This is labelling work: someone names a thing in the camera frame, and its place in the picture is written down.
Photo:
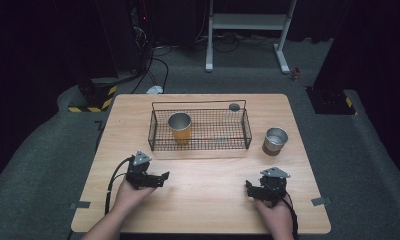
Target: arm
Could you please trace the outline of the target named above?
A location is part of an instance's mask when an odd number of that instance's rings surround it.
[[[135,190],[125,179],[119,186],[116,195],[115,204],[106,216],[98,221],[82,237],[83,240],[116,240],[119,237],[125,219],[142,202],[144,198],[150,195],[156,188],[145,188]]]
[[[284,199],[290,202],[288,195]],[[262,200],[255,199],[254,201],[273,239],[292,240],[293,220],[291,219],[288,206],[284,202],[279,201],[275,206],[269,208]]]

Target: small metal cup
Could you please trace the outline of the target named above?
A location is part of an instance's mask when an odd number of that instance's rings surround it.
[[[288,135],[282,128],[270,128],[265,135],[264,145],[270,152],[280,151],[288,141]]]
[[[185,112],[173,113],[168,118],[168,125],[177,144],[188,144],[191,136],[191,117]]]

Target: black wire basket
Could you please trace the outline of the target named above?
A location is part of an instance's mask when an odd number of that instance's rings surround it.
[[[153,102],[152,108],[148,136],[152,151],[248,149],[252,141],[245,100]],[[177,143],[168,125],[175,112],[191,117],[186,144]]]

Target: white metal frame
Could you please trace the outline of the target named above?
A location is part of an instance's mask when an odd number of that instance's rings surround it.
[[[213,0],[210,0],[209,29],[206,51],[206,72],[213,71],[213,30],[214,29],[254,29],[254,30],[279,30],[281,37],[279,43],[274,44],[281,71],[290,73],[282,48],[287,37],[287,32],[293,18],[297,0],[291,0],[287,14],[215,14]]]

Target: yellow and black tape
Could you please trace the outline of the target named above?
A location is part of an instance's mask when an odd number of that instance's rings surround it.
[[[355,115],[357,115],[358,113],[356,112],[355,108],[353,107],[353,102],[350,100],[349,97],[346,97],[346,103],[347,106],[349,107],[349,109],[354,112]]]
[[[107,91],[107,94],[103,94],[103,97],[98,97],[104,99],[97,99],[96,104],[87,104],[86,106],[68,106],[68,109],[70,112],[104,112],[109,108],[110,104],[112,103],[113,95],[115,92],[116,86],[113,86]]]

